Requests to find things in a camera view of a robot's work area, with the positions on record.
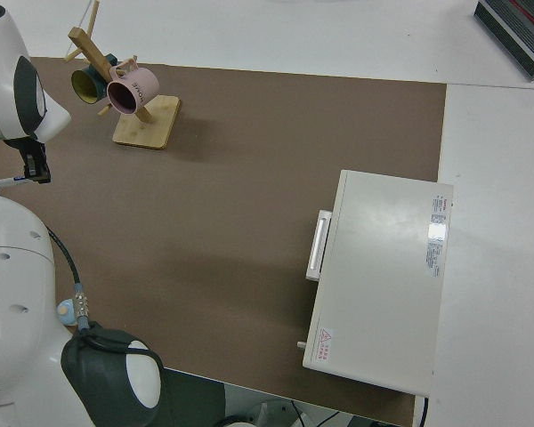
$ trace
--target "wooden base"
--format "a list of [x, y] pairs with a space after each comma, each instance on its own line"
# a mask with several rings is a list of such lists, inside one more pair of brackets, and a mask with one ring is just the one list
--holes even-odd
[[175, 96], [157, 96], [145, 107], [153, 121], [143, 123], [134, 114], [123, 114], [113, 133], [113, 141], [145, 149], [165, 149], [180, 106], [181, 101]]

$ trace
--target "warning label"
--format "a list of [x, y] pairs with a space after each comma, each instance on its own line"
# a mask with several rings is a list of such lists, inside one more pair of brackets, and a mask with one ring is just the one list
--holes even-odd
[[332, 343], [332, 335], [334, 334], [332, 329], [322, 327], [319, 329], [319, 344], [317, 345], [317, 362], [328, 362], [330, 356], [330, 343]]
[[440, 276], [443, 269], [443, 245], [447, 238], [447, 213], [449, 201], [437, 196], [432, 202], [431, 221], [427, 233], [427, 254], [425, 274], [433, 278]]

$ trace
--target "pink mug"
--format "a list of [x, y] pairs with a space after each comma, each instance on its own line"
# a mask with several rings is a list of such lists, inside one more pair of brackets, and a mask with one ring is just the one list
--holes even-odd
[[[129, 71], [120, 76], [117, 68], [129, 64]], [[134, 59], [126, 60], [110, 68], [111, 81], [107, 96], [113, 107], [123, 114], [133, 114], [158, 95], [158, 79], [146, 68], [139, 68]]]

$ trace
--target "brown mat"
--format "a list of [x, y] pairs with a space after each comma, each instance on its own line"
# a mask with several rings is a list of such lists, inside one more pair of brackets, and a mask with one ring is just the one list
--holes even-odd
[[[296, 342], [316, 293], [304, 273], [317, 213], [340, 170], [436, 181], [445, 85], [149, 66], [183, 103], [154, 151], [111, 141], [117, 113], [97, 117], [71, 90], [80, 61], [34, 63], [73, 121], [47, 145], [53, 182], [2, 194], [64, 240], [94, 319], [167, 367], [411, 425], [413, 396], [303, 368]], [[20, 170], [0, 144], [0, 178]], [[71, 276], [56, 256], [61, 300]]]

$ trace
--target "mug handle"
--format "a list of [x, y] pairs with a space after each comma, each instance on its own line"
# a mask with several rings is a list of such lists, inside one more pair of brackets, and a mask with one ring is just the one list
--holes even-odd
[[111, 80], [114, 81], [114, 80], [118, 80], [119, 78], [121, 78], [120, 75], [117, 74], [117, 68], [121, 68], [128, 63], [131, 64], [131, 71], [139, 69], [139, 64], [136, 63], [136, 60], [134, 60], [134, 58], [129, 58], [128, 60], [124, 60], [120, 64], [114, 65], [109, 69]]

